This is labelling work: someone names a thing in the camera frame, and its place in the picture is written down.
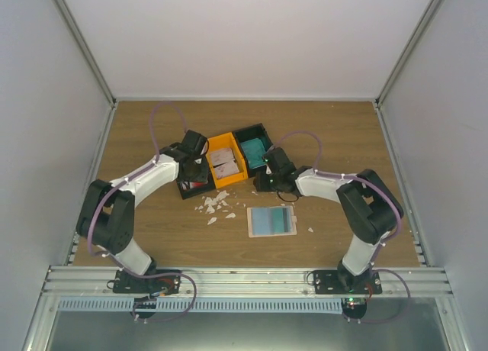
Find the beige card holder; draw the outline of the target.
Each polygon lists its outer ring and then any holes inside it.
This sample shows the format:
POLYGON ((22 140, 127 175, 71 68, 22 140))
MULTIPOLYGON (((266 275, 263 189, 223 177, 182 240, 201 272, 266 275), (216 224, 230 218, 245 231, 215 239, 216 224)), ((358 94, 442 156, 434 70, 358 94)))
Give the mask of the beige card holder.
POLYGON ((297 234, 297 217, 290 205, 247 208, 247 224, 250 238, 297 234))

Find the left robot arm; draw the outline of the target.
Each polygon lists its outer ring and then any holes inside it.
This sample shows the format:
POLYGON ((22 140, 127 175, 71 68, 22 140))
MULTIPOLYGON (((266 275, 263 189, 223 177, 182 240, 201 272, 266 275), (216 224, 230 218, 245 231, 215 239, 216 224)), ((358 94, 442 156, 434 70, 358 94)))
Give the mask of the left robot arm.
POLYGON ((107 257, 127 272, 141 293, 156 287, 154 259, 134 239, 135 210, 161 187, 182 180, 204 182, 210 172, 206 161, 210 144, 202 134, 187 130, 180 142, 156 147, 149 162, 118 179, 94 180, 88 187, 76 224, 91 256, 107 257))

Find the black bin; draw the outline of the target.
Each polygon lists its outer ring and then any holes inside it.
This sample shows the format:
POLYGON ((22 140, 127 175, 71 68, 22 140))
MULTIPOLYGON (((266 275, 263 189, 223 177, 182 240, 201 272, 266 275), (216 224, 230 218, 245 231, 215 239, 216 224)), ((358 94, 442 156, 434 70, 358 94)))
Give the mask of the black bin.
POLYGON ((264 154, 271 148, 272 142, 264 125, 254 124, 232 132, 239 151, 242 153, 248 177, 266 170, 264 154))
POLYGON ((206 182, 188 182, 177 179, 176 184, 183 200, 202 195, 215 189, 215 184, 210 179, 206 182))

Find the black bin left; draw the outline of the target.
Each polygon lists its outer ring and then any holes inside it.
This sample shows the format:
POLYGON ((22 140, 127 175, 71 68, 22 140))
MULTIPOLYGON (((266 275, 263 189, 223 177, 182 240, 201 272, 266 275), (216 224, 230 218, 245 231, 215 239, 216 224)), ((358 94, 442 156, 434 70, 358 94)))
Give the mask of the black bin left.
POLYGON ((183 200, 202 195, 215 189, 215 184, 210 179, 206 182, 188 182, 177 179, 176 184, 183 200))

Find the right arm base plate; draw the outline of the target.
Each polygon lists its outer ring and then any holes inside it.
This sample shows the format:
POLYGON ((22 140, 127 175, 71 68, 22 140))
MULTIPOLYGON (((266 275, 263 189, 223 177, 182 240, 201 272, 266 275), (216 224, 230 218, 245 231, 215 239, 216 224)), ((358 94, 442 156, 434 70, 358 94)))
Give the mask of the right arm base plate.
POLYGON ((369 271, 359 276, 344 275, 337 269, 316 269, 305 275, 305 282, 317 295, 380 295, 383 293, 378 274, 369 271))

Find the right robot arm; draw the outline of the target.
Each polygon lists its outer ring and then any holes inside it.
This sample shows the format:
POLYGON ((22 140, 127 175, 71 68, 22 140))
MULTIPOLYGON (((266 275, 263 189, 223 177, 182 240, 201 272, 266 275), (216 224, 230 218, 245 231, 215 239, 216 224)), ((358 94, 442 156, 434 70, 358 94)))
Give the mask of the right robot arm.
POLYGON ((371 278, 380 248, 401 231, 401 204, 371 169, 345 174, 311 166, 297 168, 280 147, 270 149, 262 160, 266 170, 255 176, 257 190, 322 198, 341 205, 352 241, 337 266, 337 281, 345 293, 357 292, 371 278))

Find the white pink card stack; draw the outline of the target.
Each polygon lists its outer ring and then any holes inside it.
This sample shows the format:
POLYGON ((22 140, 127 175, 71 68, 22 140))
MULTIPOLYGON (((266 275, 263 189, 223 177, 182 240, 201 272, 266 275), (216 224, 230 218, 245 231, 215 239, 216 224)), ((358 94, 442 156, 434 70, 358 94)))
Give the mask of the white pink card stack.
POLYGON ((240 173, 233 150, 230 147, 212 151, 210 162, 217 179, 224 179, 240 173))

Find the aluminium rail frame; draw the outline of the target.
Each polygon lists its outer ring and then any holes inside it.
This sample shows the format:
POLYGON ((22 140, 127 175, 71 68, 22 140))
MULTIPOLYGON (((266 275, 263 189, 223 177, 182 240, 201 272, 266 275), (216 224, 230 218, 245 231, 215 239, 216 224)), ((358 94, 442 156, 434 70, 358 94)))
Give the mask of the aluminium rail frame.
MULTIPOLYGON (((121 103, 110 114, 110 132, 101 145, 101 177, 118 179, 141 167, 153 150, 140 138, 145 104, 121 103)), ((331 140, 333 154, 347 153, 345 140, 355 138, 337 123, 363 117, 374 126, 380 146, 374 155, 388 157, 377 173, 403 208, 402 229, 380 248, 372 275, 380 295, 317 295, 305 282, 316 269, 337 269, 352 241, 340 204, 322 198, 257 192, 248 179, 182 200, 175 182, 151 194, 135 210, 134 239, 155 261, 152 270, 180 270, 178 294, 115 294, 106 286, 119 269, 107 257, 91 256, 86 239, 75 230, 71 250, 82 266, 68 263, 47 271, 39 304, 24 344, 46 350, 54 337, 71 333, 68 350, 148 350, 205 348, 251 350, 465 350, 464 331, 455 311, 446 271, 425 255, 384 119, 376 106, 338 103, 235 103, 183 105, 187 126, 212 137, 261 122, 273 141, 289 130, 306 130, 287 146, 298 166, 312 166, 319 152, 314 140, 331 140), (247 208, 290 205, 297 234, 248 235, 247 208), (119 297, 134 300, 132 311, 61 311, 61 298, 119 297), (160 298, 293 298, 339 299, 341 314, 145 312, 137 307, 160 298)))

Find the red white card stack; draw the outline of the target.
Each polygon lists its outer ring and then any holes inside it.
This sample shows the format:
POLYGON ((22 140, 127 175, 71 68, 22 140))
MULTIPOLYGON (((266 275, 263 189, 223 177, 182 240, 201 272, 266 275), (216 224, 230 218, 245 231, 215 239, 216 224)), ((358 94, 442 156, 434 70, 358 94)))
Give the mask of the red white card stack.
POLYGON ((181 186, 184 190, 192 190, 192 189, 195 189, 195 188, 200 188, 200 187, 204 187, 205 185, 207 185, 207 182, 188 182, 188 181, 183 181, 181 183, 181 186))

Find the orange bin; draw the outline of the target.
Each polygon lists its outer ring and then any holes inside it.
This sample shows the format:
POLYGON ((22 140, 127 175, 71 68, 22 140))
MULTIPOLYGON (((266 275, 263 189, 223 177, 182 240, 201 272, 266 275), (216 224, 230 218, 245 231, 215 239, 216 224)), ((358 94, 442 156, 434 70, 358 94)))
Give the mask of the orange bin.
POLYGON ((247 180, 246 160, 231 132, 211 137, 208 142, 206 157, 217 189, 247 180))

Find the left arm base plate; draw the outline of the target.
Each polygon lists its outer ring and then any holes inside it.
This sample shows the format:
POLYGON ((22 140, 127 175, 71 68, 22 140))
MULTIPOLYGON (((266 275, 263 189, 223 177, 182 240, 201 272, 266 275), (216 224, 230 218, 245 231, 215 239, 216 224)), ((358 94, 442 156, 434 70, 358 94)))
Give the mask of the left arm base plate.
POLYGON ((178 294, 181 280, 180 270, 156 269, 151 275, 154 279, 140 279, 126 271, 116 271, 115 277, 106 284, 115 294, 173 295, 178 294))

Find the black bin right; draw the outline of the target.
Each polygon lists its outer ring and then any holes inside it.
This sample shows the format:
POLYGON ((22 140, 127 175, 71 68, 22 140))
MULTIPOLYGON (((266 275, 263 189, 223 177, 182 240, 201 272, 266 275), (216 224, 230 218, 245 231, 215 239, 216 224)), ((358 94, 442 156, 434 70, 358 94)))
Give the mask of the black bin right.
POLYGON ((264 125, 254 124, 232 132, 239 151, 242 153, 248 177, 266 170, 264 154, 271 148, 272 142, 264 125))

